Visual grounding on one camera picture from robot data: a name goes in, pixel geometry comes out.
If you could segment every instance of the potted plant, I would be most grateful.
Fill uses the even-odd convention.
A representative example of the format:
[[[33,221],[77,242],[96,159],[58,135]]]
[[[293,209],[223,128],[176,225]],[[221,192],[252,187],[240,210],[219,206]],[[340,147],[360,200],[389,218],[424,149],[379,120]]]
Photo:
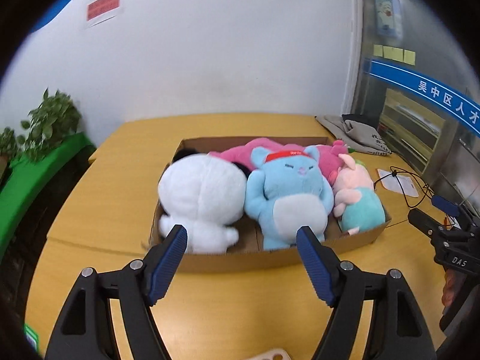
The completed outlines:
[[[0,134],[0,157],[9,162],[14,159],[19,152],[20,150],[15,139],[15,131],[9,127],[5,127],[3,133]]]
[[[82,117],[70,95],[57,90],[49,96],[48,88],[43,94],[42,104],[28,115],[31,120],[21,121],[28,135],[20,135],[18,142],[24,145],[25,156],[33,162],[45,158],[62,144],[65,137],[76,133]]]

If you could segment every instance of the metal screw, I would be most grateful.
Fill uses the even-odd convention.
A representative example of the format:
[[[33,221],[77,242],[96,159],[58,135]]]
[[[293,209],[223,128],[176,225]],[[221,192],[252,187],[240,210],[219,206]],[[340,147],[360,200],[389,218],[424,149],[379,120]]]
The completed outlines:
[[[394,279],[399,279],[402,277],[402,273],[398,269],[392,269],[390,271],[390,276],[392,276]]]
[[[131,269],[140,269],[143,267],[143,261],[141,259],[134,259],[131,263],[130,263],[130,268]]]
[[[351,271],[353,269],[353,264],[350,261],[342,261],[340,263],[340,268],[344,271]]]
[[[87,277],[90,276],[92,273],[93,273],[93,268],[87,267],[87,268],[83,268],[83,269],[82,269],[82,276],[83,276],[84,278],[87,278]]]

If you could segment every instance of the blue plush ear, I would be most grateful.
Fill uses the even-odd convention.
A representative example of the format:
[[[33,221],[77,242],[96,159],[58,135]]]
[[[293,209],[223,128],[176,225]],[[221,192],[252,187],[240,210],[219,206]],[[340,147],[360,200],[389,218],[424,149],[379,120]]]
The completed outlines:
[[[272,151],[266,149],[265,147],[256,147],[251,151],[250,159],[251,162],[255,165],[256,168],[259,168],[265,162],[265,158],[272,153]]]
[[[316,162],[320,159],[320,153],[315,145],[307,146],[304,150],[306,154],[308,154],[311,158],[313,158]]]

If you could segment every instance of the cardboard box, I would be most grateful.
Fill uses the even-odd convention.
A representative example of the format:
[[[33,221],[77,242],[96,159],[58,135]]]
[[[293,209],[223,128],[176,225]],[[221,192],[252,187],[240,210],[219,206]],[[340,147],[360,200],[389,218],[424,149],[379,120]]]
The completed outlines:
[[[203,153],[211,151],[222,152],[234,146],[244,145],[256,137],[212,137],[183,140],[178,149],[190,148]],[[326,137],[270,137],[281,144],[296,143],[301,146],[314,144],[331,144]],[[160,203],[154,213],[152,231],[149,245],[162,242],[158,232],[158,220],[164,214]],[[332,214],[328,217],[323,245],[331,247],[336,254],[341,254],[352,249],[374,242],[386,228],[391,218],[385,210],[386,222],[370,231],[356,235],[343,235],[338,222]],[[232,225],[239,234],[238,243],[229,247],[226,254],[185,254],[178,267],[184,273],[225,273],[240,272],[256,269],[278,268],[301,263],[296,247],[289,249],[264,251],[263,235],[260,226],[254,220],[244,215]]]

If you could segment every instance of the yellow sticky note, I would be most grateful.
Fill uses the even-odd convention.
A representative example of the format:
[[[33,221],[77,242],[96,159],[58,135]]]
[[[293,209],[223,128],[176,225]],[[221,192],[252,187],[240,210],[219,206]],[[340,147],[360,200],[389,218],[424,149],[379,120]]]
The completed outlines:
[[[393,47],[383,46],[383,58],[392,59]]]
[[[415,65],[415,51],[405,50],[403,62],[409,65]]]
[[[403,49],[393,47],[393,49],[392,49],[392,59],[394,61],[403,62]]]
[[[381,44],[374,44],[373,54],[374,56],[383,56],[383,46]]]

